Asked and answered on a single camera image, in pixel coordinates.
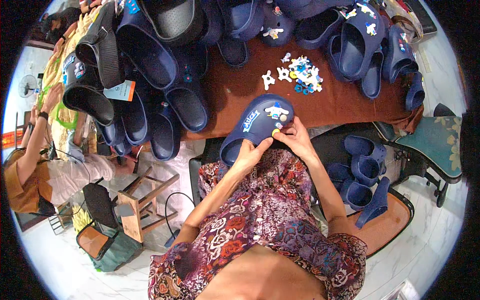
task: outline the black watch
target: black watch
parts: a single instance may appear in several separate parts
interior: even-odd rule
[[[35,125],[33,125],[31,122],[28,123],[28,128],[30,128],[30,133],[33,132],[33,129],[35,128]]]
[[[45,120],[48,121],[48,113],[45,111],[42,111],[38,114],[38,117],[43,117]]]

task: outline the purple patterned blouse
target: purple patterned blouse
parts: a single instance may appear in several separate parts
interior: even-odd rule
[[[203,198],[227,170],[221,162],[200,168]],[[298,158],[286,150],[267,150],[225,204],[203,219],[193,242],[152,255],[149,299],[195,299],[225,265],[255,244],[313,274],[328,299],[353,299],[365,278],[366,244],[348,234],[321,234],[310,215],[311,186]]]

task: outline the pile of shoe charms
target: pile of shoe charms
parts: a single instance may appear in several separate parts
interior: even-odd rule
[[[285,54],[285,57],[281,59],[282,63],[290,62],[288,69],[284,67],[277,68],[278,79],[280,81],[287,80],[292,82],[295,79],[297,85],[295,91],[297,93],[304,93],[308,95],[313,92],[320,92],[322,90],[322,82],[324,79],[318,75],[318,68],[312,65],[312,62],[305,56],[301,56],[297,59],[290,59],[291,54]],[[266,75],[262,75],[265,84],[265,91],[268,90],[270,84],[275,84],[275,79],[272,78],[270,70]]]

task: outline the price tag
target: price tag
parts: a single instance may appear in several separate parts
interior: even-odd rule
[[[124,83],[114,86],[113,88],[104,89],[103,94],[109,99],[132,101],[133,91],[135,89],[135,81],[125,80]]]

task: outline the wooden table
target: wooden table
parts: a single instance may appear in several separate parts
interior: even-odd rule
[[[413,112],[404,109],[407,87],[400,79],[394,84],[382,81],[380,95],[375,100],[369,100],[356,84],[335,79],[327,58],[320,49],[305,50],[294,41],[283,47],[271,48],[257,38],[247,44],[250,50],[249,62],[239,69],[226,65],[217,47],[209,48],[208,72],[203,77],[202,84],[211,117],[203,131],[185,132],[183,140],[227,136],[248,104],[266,93],[274,93],[290,101],[295,115],[307,128],[384,121],[412,132],[420,121],[423,106]],[[304,95],[295,91],[295,81],[289,83],[278,80],[276,68],[288,68],[289,65],[288,62],[282,64],[280,60],[287,52],[291,53],[292,58],[307,56],[320,69],[319,75],[324,79],[321,92]],[[262,75],[268,70],[276,81],[265,91]]]

